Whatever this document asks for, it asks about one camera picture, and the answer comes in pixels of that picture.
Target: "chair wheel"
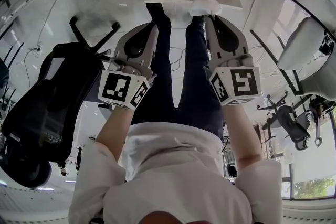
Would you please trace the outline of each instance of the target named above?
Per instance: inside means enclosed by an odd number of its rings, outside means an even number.
[[[70,24],[75,25],[77,21],[78,21],[78,18],[76,16],[74,16],[74,17],[71,18]]]
[[[120,29],[120,24],[118,23],[118,22],[115,22],[113,25],[112,25],[112,28],[113,28],[113,30],[118,30],[118,29]]]

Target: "white cube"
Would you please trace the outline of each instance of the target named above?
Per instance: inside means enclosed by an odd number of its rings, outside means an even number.
[[[135,110],[149,88],[146,77],[103,70],[98,98],[108,104]]]
[[[257,67],[217,67],[210,83],[222,105],[247,103],[261,95]]]

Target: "dark blue jeans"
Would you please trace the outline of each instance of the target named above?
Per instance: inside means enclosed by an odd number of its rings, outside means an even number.
[[[169,61],[171,22],[162,10],[151,12],[159,29],[151,69],[158,76],[135,111],[132,124],[171,122],[193,126],[223,138],[223,111],[203,69],[209,57],[202,20],[195,17],[186,29],[186,55],[183,89],[178,108],[172,94]]]

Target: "green foliage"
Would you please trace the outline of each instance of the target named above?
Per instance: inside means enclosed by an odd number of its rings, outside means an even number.
[[[334,186],[335,180],[323,178],[294,184],[295,199],[319,198],[327,196],[328,187]]]

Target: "leg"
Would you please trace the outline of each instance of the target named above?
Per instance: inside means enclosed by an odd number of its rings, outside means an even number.
[[[203,69],[209,63],[204,38],[205,17],[194,17],[186,29],[183,89],[178,108],[180,123],[223,137],[223,111]]]
[[[132,124],[141,122],[174,122],[175,107],[172,93],[172,75],[169,62],[171,22],[159,3],[147,4],[147,9],[159,29],[155,57],[151,69],[157,74],[135,111]]]

